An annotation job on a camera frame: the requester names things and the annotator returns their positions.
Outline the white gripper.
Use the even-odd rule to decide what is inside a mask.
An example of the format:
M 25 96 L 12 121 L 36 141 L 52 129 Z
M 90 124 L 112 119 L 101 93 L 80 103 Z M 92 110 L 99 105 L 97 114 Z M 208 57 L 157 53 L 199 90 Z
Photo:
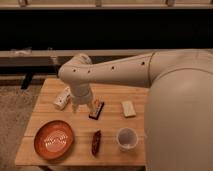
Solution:
M 87 107 L 90 110 L 90 113 L 94 113 L 96 107 L 93 102 L 93 93 L 89 84 L 78 84 L 78 85 L 71 85 L 71 101 L 74 103 L 72 104 L 73 112 L 77 112 L 79 105 L 87 104 Z

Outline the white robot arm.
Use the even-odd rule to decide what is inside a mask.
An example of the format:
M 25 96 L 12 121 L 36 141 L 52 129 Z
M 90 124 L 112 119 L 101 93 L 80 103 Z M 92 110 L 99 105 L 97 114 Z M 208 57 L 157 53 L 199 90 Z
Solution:
M 213 53 L 169 50 L 98 64 L 78 54 L 59 78 L 76 104 L 91 100 L 92 83 L 148 88 L 147 171 L 213 171 Z

